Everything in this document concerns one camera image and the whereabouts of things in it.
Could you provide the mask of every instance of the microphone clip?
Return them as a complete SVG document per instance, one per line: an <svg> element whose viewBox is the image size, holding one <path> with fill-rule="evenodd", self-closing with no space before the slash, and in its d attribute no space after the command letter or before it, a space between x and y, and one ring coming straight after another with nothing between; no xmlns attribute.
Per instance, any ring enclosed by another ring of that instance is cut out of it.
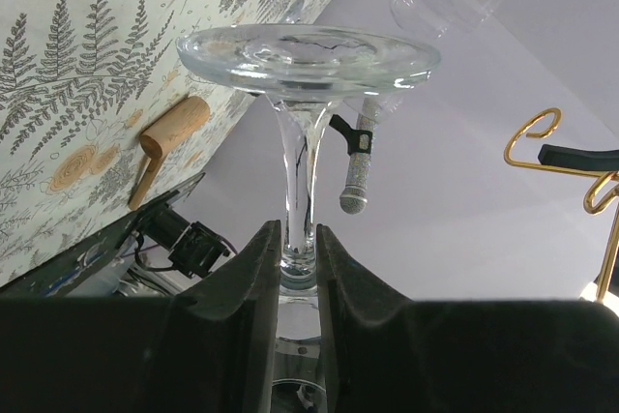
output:
<svg viewBox="0 0 619 413"><path fill-rule="evenodd" d="M355 130L339 115L333 115L329 126L340 133L348 145L348 155L371 154L372 131Z"/></svg>

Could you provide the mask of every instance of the gold wire holder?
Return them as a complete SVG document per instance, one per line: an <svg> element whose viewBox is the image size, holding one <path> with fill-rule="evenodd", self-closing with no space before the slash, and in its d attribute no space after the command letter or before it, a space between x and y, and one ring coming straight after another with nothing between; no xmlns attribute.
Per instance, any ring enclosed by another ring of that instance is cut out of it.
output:
<svg viewBox="0 0 619 413"><path fill-rule="evenodd" d="M552 115L552 122L548 128L544 131L533 133L530 132L531 128L536 123L542 121L546 116ZM518 142L518 140L524 135L533 139L545 139L559 126L561 122L561 110L559 108L547 108L541 111L529 121L527 121L514 136L510 139L503 152L503 160L511 166L517 166L519 168L537 169L540 171L550 171L553 173L571 174L574 176L584 176L589 178L597 178L595 183L589 188L587 194L584 196L583 206L587 213L590 215L598 215L610 206L612 201L619 197L619 184L612 188L606 195L602 197L597 204L596 196L600 193L602 188L610 181L616 181L619 183L618 171L583 171L580 169L563 168L558 166L546 166L538 163L531 162L519 162L512 158L512 150ZM617 258L617 252L619 251L619 205L615 212L615 217L610 229L610 235L608 236L608 243L606 244L606 251L604 253L604 261L602 262L602 269L600 270L600 276L598 278L598 288L596 291L596 302L602 303L608 288L610 287L610 279L612 278L612 272L615 266L615 260Z"/></svg>
<svg viewBox="0 0 619 413"><path fill-rule="evenodd" d="M539 121L542 121L546 116L552 115L552 122L550 126L548 126L547 130L541 131L539 133L529 132L529 130ZM505 146L505 150L503 151L503 160L505 160L506 164L511 166L517 166L519 168L527 168L527 169L537 169L539 171L550 171L552 173L563 173L563 174L571 174L574 176L585 176L588 178L600 178L604 176L605 171L583 171L580 169L571 169L571 168L562 168L558 166L546 166L538 163L531 162L519 162L512 158L512 150L514 150L514 146L518 142L518 140L524 135L525 137L529 137L532 139L545 139L557 129L561 123L561 110L559 108L547 108L544 111L541 111L529 121L527 121L517 132L512 136L510 141ZM619 175L617 173L612 173L612 178L615 181L619 181Z"/></svg>
<svg viewBox="0 0 619 413"><path fill-rule="evenodd" d="M619 197L619 184L608 191L597 204L596 196L602 188L608 184L608 182L615 179L617 176L616 171L611 171L600 176L593 186L589 188L587 194L584 196L584 209L591 215L598 215L610 206L612 201ZM612 221L612 227L610 228L610 235L608 236L608 243L606 244L606 251L604 252L604 261L602 262L602 269L600 270L600 276L598 277L598 289L596 291L596 302L602 303L608 288L610 287L610 278L612 278L612 272L615 267L615 260L617 258L617 251L619 251L619 205L615 212L615 218Z"/></svg>

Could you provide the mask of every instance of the black bracket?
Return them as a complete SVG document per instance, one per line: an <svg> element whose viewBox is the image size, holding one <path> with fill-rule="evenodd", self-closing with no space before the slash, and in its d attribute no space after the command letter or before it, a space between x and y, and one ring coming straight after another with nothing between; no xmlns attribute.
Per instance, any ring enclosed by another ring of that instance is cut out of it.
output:
<svg viewBox="0 0 619 413"><path fill-rule="evenodd" d="M540 164L582 171L619 171L619 150L579 150L544 144Z"/></svg>
<svg viewBox="0 0 619 413"><path fill-rule="evenodd" d="M333 115L329 126L344 136L348 144L348 155L371 154L372 131L353 130L339 115Z"/></svg>

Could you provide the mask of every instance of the wallpaper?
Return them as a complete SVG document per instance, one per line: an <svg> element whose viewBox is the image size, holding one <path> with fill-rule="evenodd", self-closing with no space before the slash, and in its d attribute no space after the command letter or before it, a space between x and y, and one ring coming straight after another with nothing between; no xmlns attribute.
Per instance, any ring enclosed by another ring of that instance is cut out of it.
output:
<svg viewBox="0 0 619 413"><path fill-rule="evenodd" d="M0 285L129 213L137 136L186 96L211 118L146 200L198 172L252 98L187 72L174 40L277 22L294 1L0 0ZM302 20L329 1L305 0Z"/></svg>

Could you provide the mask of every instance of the microphone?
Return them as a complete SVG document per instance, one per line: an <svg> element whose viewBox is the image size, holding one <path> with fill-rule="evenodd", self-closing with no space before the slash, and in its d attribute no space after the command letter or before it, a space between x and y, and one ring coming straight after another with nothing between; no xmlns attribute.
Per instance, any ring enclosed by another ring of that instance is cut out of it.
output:
<svg viewBox="0 0 619 413"><path fill-rule="evenodd" d="M363 113L366 115L376 115L380 106L374 99L364 100ZM376 138L376 123L360 114L357 118L357 130L372 132L372 141ZM362 149L368 149L370 139L363 134L360 138ZM348 215L357 215L364 211L368 204L366 189L368 186L369 165L371 154L353 153L348 162L348 174L346 175L346 186L339 195L339 206Z"/></svg>

